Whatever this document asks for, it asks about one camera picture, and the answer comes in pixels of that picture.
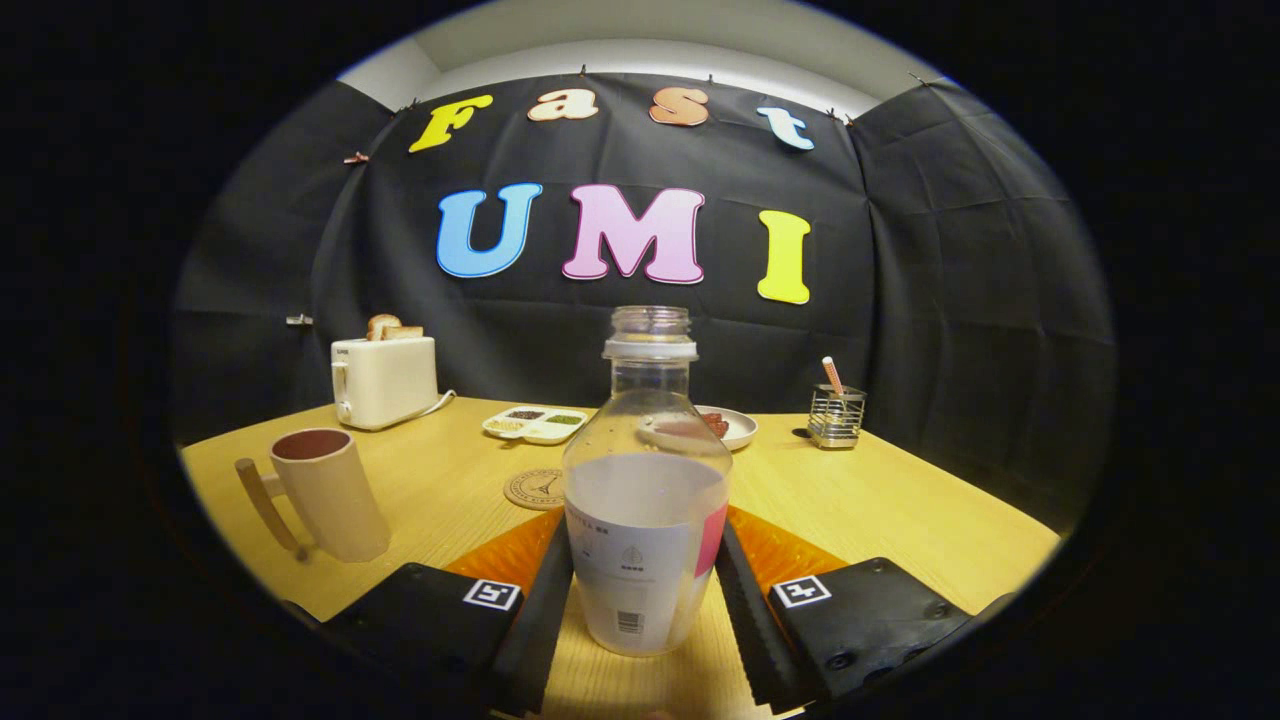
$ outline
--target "plastic bottle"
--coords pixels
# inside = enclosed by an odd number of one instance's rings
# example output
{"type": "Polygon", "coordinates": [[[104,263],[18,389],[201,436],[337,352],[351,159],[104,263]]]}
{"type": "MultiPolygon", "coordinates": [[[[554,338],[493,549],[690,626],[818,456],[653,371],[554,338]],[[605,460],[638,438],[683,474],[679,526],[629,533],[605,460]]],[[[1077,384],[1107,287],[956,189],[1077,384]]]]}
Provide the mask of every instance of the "plastic bottle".
{"type": "Polygon", "coordinates": [[[609,401],[564,448],[564,510],[586,625],[632,656],[689,635],[728,509],[728,448],[689,401],[684,307],[623,306],[609,401]]]}

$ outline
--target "black cloth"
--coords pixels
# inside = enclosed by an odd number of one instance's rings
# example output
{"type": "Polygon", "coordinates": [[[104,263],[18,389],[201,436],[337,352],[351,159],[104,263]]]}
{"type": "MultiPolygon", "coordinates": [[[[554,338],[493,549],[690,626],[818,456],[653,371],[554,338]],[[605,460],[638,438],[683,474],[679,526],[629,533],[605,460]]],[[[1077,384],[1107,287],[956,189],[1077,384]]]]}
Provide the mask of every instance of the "black cloth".
{"type": "Polygon", "coordinates": [[[876,241],[873,433],[1065,532],[1107,448],[1116,345],[1068,191],[942,81],[856,119],[876,241]]]}
{"type": "Polygon", "coordinates": [[[695,402],[805,411],[819,359],[868,392],[865,427],[1056,530],[1088,498],[1107,437],[1115,347],[1091,240],[1053,174],[972,95],[934,83],[846,128],[755,91],[649,74],[549,76],[470,88],[394,117],[334,83],[255,150],[215,201],[177,301],[180,441],[332,401],[329,345],[393,313],[436,340],[440,389],[598,406],[618,305],[692,316],[695,402]],[[695,127],[649,117],[663,87],[708,94],[695,127]],[[595,92],[586,119],[532,122],[544,94],[595,92]],[[410,152],[431,110],[492,95],[443,145],[410,152]],[[756,108],[805,123],[812,151],[756,108]],[[343,165],[356,150],[370,156],[343,165]],[[498,192],[535,182],[525,249],[458,278],[436,259],[439,202],[483,190],[471,247],[493,247],[498,192]],[[617,186],[639,217],[663,188],[700,192],[705,277],[562,274],[582,184],[617,186]],[[768,300],[762,210],[804,218],[804,305],[768,300]],[[311,328],[284,324],[305,313],[311,328]]]}
{"type": "Polygon", "coordinates": [[[392,111],[321,87],[250,152],[209,208],[174,293],[174,439],[191,443],[333,401],[310,314],[311,263],[351,169],[392,111]]]}
{"type": "Polygon", "coordinates": [[[852,147],[844,126],[822,113],[759,92],[648,74],[550,76],[448,95],[401,113],[358,168],[316,256],[312,301],[324,341],[361,337],[366,320],[392,313],[425,325],[436,341],[442,388],[520,402],[602,405],[609,364],[600,357],[618,305],[675,305],[692,315],[700,359],[690,369],[695,402],[746,413],[804,411],[819,359],[835,357],[850,384],[865,379],[874,288],[870,227],[852,147]],[[705,91],[710,118],[695,127],[655,123],[654,94],[668,86],[705,91]],[[544,94],[595,92],[588,119],[531,122],[544,94]],[[444,145],[410,154],[433,108],[492,95],[493,105],[451,131],[444,145]],[[780,106],[803,119],[815,149],[790,150],[756,108],[780,106]],[[512,183],[543,186],[534,199],[520,259],[506,270],[462,279],[435,258],[445,196],[483,190],[474,250],[498,242],[512,183]],[[640,217],[663,188],[705,196],[696,214],[696,284],[644,275],[650,249],[630,278],[608,251],[609,274],[564,277],[573,256],[582,184],[620,188],[640,217]],[[765,300],[765,209],[804,218],[806,305],[765,300]]]}

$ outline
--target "barcode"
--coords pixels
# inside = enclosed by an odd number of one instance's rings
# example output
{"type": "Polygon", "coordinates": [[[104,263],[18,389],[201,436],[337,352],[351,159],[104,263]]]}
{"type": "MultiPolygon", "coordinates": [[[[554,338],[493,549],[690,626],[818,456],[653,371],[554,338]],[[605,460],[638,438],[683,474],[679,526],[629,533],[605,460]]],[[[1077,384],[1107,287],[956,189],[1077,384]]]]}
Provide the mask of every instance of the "barcode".
{"type": "Polygon", "coordinates": [[[618,632],[639,635],[644,630],[644,615],[618,610],[618,632]]]}

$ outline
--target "beige mug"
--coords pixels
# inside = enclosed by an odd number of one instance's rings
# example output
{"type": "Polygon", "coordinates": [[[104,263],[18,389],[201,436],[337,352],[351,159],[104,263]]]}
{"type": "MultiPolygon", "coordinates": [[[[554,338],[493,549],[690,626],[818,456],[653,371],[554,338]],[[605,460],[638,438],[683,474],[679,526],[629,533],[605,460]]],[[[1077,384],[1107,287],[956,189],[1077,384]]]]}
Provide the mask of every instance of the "beige mug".
{"type": "Polygon", "coordinates": [[[250,459],[236,461],[236,471],[259,516],[288,551],[302,546],[271,498],[288,496],[316,544],[343,562],[365,562],[387,551],[390,528],[378,509],[356,438],[334,428],[310,428],[271,443],[275,475],[259,477],[250,459]]]}

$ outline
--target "pink letter m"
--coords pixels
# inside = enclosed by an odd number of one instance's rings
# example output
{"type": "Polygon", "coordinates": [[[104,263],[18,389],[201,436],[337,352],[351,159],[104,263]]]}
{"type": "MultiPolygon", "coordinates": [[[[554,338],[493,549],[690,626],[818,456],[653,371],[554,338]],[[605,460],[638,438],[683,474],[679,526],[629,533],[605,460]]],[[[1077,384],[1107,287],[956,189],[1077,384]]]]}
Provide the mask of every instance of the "pink letter m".
{"type": "Polygon", "coordinates": [[[649,279],[672,284],[701,282],[694,240],[698,209],[705,202],[700,192],[663,190],[639,220],[612,184],[584,184],[570,196],[582,211],[573,259],[563,266],[566,277],[594,281],[609,274],[609,265],[602,259],[602,246],[608,245],[618,272],[630,278],[649,245],[657,243],[653,261],[644,269],[649,279]]]}

